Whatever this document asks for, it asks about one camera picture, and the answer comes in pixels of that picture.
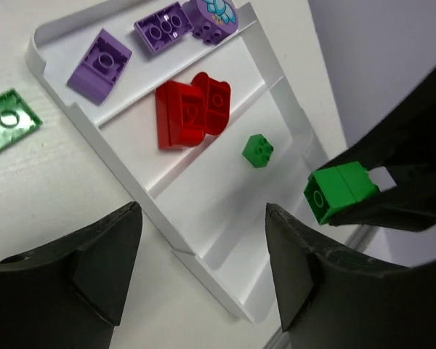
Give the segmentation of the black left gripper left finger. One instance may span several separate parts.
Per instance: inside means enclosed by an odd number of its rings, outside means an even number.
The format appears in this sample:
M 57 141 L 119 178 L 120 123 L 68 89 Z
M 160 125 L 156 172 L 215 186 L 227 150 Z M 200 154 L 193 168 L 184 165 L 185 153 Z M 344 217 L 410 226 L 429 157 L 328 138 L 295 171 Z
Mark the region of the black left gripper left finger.
M 142 234 L 132 201 L 0 261 L 0 348 L 109 348 Z

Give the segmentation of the green rounded lego piece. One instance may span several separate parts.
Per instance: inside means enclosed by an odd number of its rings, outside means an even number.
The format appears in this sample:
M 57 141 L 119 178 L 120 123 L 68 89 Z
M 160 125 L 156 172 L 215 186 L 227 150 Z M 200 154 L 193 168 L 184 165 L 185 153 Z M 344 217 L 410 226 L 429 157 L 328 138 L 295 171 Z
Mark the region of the green rounded lego piece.
M 314 171 L 308 178 L 304 196 L 318 224 L 325 225 L 332 215 L 379 192 L 368 170 L 353 161 Z

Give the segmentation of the red lego brick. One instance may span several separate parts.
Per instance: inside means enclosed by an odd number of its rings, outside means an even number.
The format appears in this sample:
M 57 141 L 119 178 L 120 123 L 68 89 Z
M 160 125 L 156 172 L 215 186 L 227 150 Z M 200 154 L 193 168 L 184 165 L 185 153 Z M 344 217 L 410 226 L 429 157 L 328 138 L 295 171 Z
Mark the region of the red lego brick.
M 205 138 L 205 102 L 202 91 L 169 80 L 156 89 L 158 148 L 192 148 Z

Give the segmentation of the green lego plate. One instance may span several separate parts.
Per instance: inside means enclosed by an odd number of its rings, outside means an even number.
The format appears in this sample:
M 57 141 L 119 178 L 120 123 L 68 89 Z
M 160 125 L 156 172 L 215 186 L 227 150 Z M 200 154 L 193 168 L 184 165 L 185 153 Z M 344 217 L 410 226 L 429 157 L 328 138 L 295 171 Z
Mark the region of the green lego plate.
M 0 152 L 35 132 L 42 124 L 16 89 L 0 94 Z

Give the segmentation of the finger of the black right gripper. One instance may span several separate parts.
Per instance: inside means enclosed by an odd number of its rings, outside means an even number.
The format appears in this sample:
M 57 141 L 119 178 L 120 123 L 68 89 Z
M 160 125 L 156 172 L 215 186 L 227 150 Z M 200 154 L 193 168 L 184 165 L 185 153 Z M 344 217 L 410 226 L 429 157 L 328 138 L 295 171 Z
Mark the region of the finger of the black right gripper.
M 323 168 L 358 161 L 396 184 L 436 178 L 436 66 L 373 129 Z
M 436 225 L 436 192 L 414 190 L 405 193 L 394 188 L 333 214 L 328 224 L 422 232 Z

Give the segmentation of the red flower lego piece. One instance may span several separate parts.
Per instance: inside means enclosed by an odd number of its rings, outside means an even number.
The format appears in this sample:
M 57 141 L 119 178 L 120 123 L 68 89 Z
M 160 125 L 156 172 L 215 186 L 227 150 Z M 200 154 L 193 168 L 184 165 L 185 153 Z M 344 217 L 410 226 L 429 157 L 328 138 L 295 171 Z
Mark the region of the red flower lego piece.
M 192 80 L 204 96 L 206 115 L 205 133 L 220 135 L 230 120 L 231 87 L 226 81 L 217 81 L 207 73 L 200 72 Z

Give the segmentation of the dark purple lego brick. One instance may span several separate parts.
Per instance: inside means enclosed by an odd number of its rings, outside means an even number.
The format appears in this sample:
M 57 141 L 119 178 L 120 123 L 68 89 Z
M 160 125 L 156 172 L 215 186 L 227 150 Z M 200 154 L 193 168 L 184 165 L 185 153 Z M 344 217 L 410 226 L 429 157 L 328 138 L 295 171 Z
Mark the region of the dark purple lego brick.
M 133 26 L 152 56 L 162 53 L 193 30 L 178 1 L 136 21 Z

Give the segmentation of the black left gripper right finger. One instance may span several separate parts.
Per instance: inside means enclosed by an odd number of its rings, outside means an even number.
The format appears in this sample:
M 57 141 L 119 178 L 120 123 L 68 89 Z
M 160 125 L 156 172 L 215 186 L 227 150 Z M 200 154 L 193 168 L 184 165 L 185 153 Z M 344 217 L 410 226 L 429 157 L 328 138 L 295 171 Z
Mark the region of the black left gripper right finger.
M 436 260 L 407 268 L 355 251 L 268 204 L 281 327 L 294 348 L 436 348 Z

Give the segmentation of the purple flower lego piece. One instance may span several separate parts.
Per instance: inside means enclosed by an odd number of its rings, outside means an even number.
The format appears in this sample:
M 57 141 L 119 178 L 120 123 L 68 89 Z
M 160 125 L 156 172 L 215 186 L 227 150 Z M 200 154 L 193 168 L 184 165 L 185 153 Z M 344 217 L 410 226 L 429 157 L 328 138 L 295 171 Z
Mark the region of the purple flower lego piece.
M 217 45 L 238 30 L 238 13 L 226 0 L 189 0 L 182 9 L 193 26 L 193 36 Z

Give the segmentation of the small green lego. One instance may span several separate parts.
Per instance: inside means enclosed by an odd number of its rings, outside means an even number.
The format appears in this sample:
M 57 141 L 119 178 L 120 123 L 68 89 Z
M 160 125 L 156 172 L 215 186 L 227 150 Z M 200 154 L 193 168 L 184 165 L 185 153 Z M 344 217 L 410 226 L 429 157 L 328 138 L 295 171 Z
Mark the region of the small green lego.
M 262 134 L 252 135 L 242 151 L 243 157 L 254 167 L 266 167 L 273 154 L 274 147 Z

